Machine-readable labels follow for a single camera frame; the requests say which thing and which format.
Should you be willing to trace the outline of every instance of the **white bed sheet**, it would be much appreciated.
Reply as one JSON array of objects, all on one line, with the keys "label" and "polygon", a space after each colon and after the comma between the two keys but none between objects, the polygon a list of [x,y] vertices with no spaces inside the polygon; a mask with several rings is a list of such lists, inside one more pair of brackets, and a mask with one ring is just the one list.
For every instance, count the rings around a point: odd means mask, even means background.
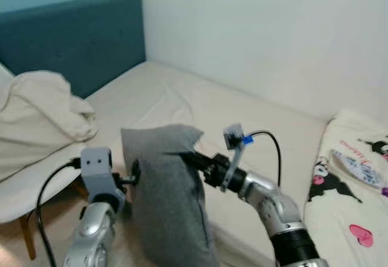
[{"label": "white bed sheet", "polygon": [[[324,122],[207,79],[145,62],[87,98],[95,108],[99,132],[88,146],[109,146],[114,167],[124,170],[120,128],[191,124],[204,131],[197,150],[231,157],[222,130],[241,123],[246,132],[267,129],[278,139],[283,155],[282,189],[303,211]],[[256,139],[242,158],[242,168],[274,181],[276,150],[266,137]],[[231,192],[206,186],[206,205],[215,236],[257,266],[273,266],[273,249],[256,212]]]}]

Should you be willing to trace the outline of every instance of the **teal headboard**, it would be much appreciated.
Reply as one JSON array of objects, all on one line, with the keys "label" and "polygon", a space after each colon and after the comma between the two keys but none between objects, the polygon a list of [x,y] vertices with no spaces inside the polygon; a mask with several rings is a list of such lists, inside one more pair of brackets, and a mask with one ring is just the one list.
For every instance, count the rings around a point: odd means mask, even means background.
[{"label": "teal headboard", "polygon": [[141,0],[78,0],[0,14],[0,63],[59,72],[87,97],[144,62]]}]

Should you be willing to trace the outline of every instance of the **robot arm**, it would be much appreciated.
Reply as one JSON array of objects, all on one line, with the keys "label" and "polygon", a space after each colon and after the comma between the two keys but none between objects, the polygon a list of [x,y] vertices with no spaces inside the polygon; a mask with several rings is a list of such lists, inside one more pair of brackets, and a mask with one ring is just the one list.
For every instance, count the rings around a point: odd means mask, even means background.
[{"label": "robot arm", "polygon": [[[239,130],[233,134],[224,134],[227,137],[239,135]],[[231,146],[227,141],[228,149],[237,151],[235,157],[240,157],[243,147]],[[295,202],[283,194],[271,180],[253,172],[246,172],[236,165],[236,159],[229,159],[221,154],[209,158],[200,153],[181,154],[187,163],[203,171],[205,182],[213,187],[226,185],[226,188],[238,194],[238,197],[259,214],[268,236],[272,242],[276,260],[279,266],[284,267],[329,267],[321,259],[315,249],[306,226],[299,214]]]},{"label": "robot arm", "polygon": [[116,215],[125,205],[123,184],[136,184],[139,176],[120,179],[112,173],[108,148],[81,153],[81,175],[89,192],[89,205],[81,212],[64,267],[106,267],[108,250],[115,237]]},{"label": "robot arm", "polygon": [[[242,133],[241,127],[234,127],[233,130],[238,135]],[[233,145],[235,141],[229,141],[228,148],[237,150],[232,162],[221,154],[209,158],[197,152],[189,152],[181,154],[181,157],[187,164],[203,171],[207,184],[219,187],[222,191],[229,189],[237,193],[240,199],[256,209],[272,242],[279,266],[329,267],[319,257],[295,202],[266,177],[238,168],[244,146],[236,146]],[[132,177],[120,179],[112,174],[112,159],[108,148],[86,149],[82,152],[81,175],[91,204],[76,228],[65,267],[107,266],[107,250],[115,236],[113,224],[117,212],[125,203],[122,184],[136,185],[139,180],[138,167],[132,169]]]}]

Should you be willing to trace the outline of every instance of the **cartoon printed fabric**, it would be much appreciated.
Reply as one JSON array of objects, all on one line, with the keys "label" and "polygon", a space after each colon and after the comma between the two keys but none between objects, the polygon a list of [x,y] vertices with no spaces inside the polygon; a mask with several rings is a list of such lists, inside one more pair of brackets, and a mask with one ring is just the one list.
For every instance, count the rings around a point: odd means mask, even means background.
[{"label": "cartoon printed fabric", "polygon": [[331,267],[388,266],[388,129],[344,110],[327,125],[304,218]]}]

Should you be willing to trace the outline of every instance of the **blue connector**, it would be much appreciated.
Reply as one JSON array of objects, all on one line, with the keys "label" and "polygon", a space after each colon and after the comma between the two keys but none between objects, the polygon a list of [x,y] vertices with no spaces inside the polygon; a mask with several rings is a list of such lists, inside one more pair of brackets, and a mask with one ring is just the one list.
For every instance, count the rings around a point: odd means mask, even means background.
[{"label": "blue connector", "polygon": [[248,136],[242,138],[242,142],[244,144],[252,144],[253,143],[253,137],[251,135],[248,135]]}]

